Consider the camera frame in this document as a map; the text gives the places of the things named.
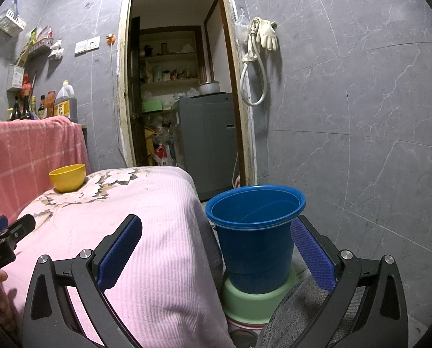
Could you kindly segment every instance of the orange plug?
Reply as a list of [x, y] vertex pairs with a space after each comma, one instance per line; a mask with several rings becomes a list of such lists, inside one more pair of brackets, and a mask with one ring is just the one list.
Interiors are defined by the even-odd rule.
[[114, 44], [114, 42], [116, 42], [116, 35], [109, 34], [106, 36], [106, 44], [109, 44], [112, 46]]

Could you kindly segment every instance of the bucket rim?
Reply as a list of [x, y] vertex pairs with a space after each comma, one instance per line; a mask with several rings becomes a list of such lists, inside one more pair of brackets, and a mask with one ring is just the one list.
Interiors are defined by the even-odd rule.
[[[270, 190], [281, 191], [295, 196], [299, 202], [298, 207], [293, 212], [285, 216], [278, 217], [269, 221], [251, 222], [251, 223], [226, 221], [213, 215], [214, 206], [227, 197], [239, 193], [246, 193], [251, 191], [270, 191]], [[287, 222], [290, 222], [291, 220], [293, 220], [293, 218], [298, 216], [303, 211], [305, 206], [306, 206], [305, 195], [298, 188], [294, 188], [290, 186], [281, 186], [279, 184], [260, 184], [258, 186], [245, 186], [245, 187], [235, 188], [233, 190], [225, 191], [223, 193], [220, 193], [212, 197], [206, 204], [205, 212], [208, 219], [218, 227], [231, 229], [231, 230], [253, 231], [253, 230], [270, 229], [270, 228], [283, 225]]]

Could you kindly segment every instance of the plastic bag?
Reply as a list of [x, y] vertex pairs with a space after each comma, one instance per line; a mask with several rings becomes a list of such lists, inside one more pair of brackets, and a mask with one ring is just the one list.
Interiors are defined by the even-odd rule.
[[248, 31], [250, 29], [250, 20], [245, 17], [242, 9], [242, 14], [238, 16], [237, 22], [235, 22], [235, 36], [238, 41], [243, 44], [248, 44]]

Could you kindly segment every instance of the electrical outlet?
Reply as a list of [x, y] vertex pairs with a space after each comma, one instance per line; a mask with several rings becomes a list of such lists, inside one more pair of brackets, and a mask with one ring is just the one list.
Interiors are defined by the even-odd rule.
[[87, 51], [100, 48], [100, 37], [95, 37], [87, 40]]

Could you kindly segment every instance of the cable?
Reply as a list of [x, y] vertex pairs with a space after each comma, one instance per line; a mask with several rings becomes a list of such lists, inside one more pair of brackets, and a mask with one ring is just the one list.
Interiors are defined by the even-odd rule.
[[118, 136], [118, 149], [119, 149], [119, 154], [121, 154], [122, 159], [124, 160], [124, 165], [127, 166], [127, 162], [126, 162], [126, 158], [124, 157], [123, 152], [121, 151], [121, 146], [120, 146], [120, 137], [119, 137], [119, 114], [116, 113], [116, 101], [114, 98], [114, 74], [113, 74], [113, 44], [110, 44], [110, 65], [111, 65], [111, 85], [112, 85], [112, 90], [113, 90], [113, 113], [114, 113], [114, 125], [116, 127], [116, 135]]
[[238, 162], [238, 152], [237, 152], [237, 158], [235, 159], [235, 165], [234, 165], [234, 171], [232, 172], [232, 187], [235, 189], [235, 169], [237, 168], [237, 162]]

